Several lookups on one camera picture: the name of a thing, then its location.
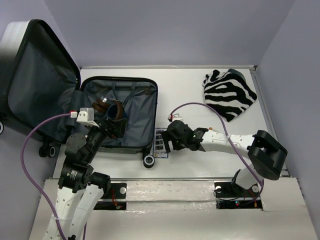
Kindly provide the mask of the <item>dark blue cup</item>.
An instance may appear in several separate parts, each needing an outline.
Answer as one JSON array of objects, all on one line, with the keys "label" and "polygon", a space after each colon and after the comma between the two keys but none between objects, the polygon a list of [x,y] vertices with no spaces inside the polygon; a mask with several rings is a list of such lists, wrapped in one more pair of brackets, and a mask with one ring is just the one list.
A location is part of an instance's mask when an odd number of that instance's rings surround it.
[{"label": "dark blue cup", "polygon": [[107,110],[107,115],[110,119],[115,121],[121,119],[120,107],[118,107],[116,104],[111,105]]}]

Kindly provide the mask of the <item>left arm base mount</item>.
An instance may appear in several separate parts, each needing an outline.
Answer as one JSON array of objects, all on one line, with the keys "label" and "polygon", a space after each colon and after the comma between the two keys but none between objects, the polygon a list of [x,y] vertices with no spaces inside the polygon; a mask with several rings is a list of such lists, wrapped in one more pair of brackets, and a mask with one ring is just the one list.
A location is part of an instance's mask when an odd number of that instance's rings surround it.
[{"label": "left arm base mount", "polygon": [[112,182],[110,191],[105,193],[94,207],[95,211],[124,211],[127,209],[127,183]]}]

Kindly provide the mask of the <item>zebra striped cloth bag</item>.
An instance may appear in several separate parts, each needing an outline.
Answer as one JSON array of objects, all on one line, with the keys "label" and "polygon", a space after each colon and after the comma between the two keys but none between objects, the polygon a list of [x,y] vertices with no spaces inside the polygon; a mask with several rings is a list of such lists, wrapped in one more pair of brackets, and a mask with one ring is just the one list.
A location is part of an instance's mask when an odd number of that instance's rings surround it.
[{"label": "zebra striped cloth bag", "polygon": [[207,73],[202,82],[204,103],[227,122],[243,114],[258,96],[247,84],[245,76],[234,68]]}]

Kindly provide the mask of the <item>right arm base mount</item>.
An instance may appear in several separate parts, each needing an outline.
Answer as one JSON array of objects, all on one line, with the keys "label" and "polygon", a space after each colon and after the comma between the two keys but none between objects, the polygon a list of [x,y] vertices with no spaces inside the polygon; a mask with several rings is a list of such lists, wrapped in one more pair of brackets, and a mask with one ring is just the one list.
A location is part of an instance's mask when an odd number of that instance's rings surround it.
[{"label": "right arm base mount", "polygon": [[258,184],[244,189],[228,181],[218,181],[214,183],[213,195],[218,210],[263,209]]}]

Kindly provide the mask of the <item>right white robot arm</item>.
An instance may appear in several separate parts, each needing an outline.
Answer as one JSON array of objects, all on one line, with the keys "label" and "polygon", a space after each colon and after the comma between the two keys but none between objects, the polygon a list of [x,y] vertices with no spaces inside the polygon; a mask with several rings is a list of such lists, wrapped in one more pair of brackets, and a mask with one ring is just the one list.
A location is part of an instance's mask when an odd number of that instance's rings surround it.
[{"label": "right white robot arm", "polygon": [[255,134],[234,135],[209,128],[191,129],[183,121],[174,120],[161,136],[167,153],[189,149],[237,155],[244,168],[234,174],[230,183],[230,190],[235,196],[242,196],[253,185],[262,184],[264,180],[279,180],[288,155],[287,149],[264,130],[258,130]]}]

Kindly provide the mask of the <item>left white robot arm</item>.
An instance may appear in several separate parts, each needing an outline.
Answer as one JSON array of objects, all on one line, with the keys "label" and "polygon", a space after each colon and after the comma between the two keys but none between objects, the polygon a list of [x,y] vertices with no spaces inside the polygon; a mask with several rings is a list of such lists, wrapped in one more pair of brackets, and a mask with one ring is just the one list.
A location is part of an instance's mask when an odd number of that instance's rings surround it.
[{"label": "left white robot arm", "polygon": [[74,133],[66,141],[65,161],[58,180],[56,214],[52,214],[45,240],[78,240],[99,199],[110,194],[110,176],[95,172],[91,162],[105,139],[121,139],[126,119],[98,120],[87,135]]}]

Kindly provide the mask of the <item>brown leather belt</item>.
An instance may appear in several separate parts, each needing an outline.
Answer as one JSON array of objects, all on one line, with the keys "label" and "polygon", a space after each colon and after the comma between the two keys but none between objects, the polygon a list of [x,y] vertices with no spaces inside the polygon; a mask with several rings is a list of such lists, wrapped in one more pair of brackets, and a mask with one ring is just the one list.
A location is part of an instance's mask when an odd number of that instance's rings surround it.
[{"label": "brown leather belt", "polygon": [[123,104],[117,99],[109,98],[106,96],[101,96],[101,97],[97,98],[96,101],[93,102],[91,106],[95,110],[96,114],[100,114],[102,116],[106,115],[107,118],[110,119],[108,117],[107,110],[113,104],[116,104],[116,105],[118,105],[118,107],[120,107],[121,119],[118,119],[118,120],[126,119],[127,114],[125,112]]}]

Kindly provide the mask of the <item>clear blue pin package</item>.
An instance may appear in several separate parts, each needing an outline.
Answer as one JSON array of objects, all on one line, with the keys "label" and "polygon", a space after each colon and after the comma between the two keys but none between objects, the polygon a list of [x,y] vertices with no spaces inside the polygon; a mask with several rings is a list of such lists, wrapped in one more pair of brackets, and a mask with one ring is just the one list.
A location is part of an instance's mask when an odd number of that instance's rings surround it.
[{"label": "clear blue pin package", "polygon": [[152,144],[152,155],[154,158],[168,159],[169,154],[167,153],[162,137],[162,132],[166,131],[166,128],[155,128],[154,129],[154,140]]}]

